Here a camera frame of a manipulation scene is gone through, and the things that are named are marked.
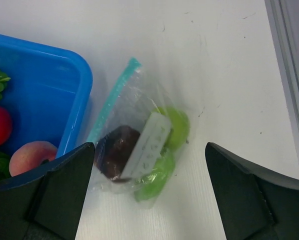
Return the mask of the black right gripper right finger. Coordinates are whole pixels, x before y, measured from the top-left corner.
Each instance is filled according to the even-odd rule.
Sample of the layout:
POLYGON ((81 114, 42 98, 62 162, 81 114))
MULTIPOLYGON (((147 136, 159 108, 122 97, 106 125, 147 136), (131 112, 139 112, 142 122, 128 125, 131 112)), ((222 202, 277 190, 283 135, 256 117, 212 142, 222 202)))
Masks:
POLYGON ((205 159, 228 240, 299 240, 299 179, 212 142, 205 159))

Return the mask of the green apple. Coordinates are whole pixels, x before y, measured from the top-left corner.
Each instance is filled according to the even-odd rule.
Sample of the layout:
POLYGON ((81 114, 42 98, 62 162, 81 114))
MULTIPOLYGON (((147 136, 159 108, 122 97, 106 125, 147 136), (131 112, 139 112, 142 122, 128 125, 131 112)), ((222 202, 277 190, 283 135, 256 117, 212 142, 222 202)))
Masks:
POLYGON ((190 120, 187 114, 172 106, 159 106, 152 110, 167 117, 171 122, 171 131, 165 142, 165 147, 177 151, 187 140, 190 133, 190 120))

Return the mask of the clear zip top bag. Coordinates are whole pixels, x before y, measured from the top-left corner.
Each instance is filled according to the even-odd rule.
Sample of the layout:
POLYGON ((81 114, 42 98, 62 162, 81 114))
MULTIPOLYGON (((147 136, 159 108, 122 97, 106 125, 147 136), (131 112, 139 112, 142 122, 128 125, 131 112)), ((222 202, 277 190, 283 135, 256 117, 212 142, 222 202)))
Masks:
POLYGON ((88 137, 94 144, 91 186, 131 196, 151 208, 192 135, 190 110, 131 58, 88 137))

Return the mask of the dark red fruit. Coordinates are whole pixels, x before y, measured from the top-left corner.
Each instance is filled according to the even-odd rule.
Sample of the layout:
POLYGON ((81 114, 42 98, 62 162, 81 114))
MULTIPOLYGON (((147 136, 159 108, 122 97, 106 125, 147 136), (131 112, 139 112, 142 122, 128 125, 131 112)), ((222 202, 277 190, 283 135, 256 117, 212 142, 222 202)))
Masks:
POLYGON ((121 125, 101 138, 95 147, 95 167, 113 183, 125 183, 128 177, 121 174, 140 137, 140 132, 121 125))

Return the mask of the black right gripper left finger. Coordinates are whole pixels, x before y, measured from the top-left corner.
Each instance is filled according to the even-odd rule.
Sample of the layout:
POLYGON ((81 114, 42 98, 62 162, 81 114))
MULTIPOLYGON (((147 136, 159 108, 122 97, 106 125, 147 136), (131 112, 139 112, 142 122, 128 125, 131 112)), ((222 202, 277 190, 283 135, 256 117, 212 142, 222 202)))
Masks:
POLYGON ((0 240, 75 239, 94 153, 94 144, 87 142, 0 181, 0 240))

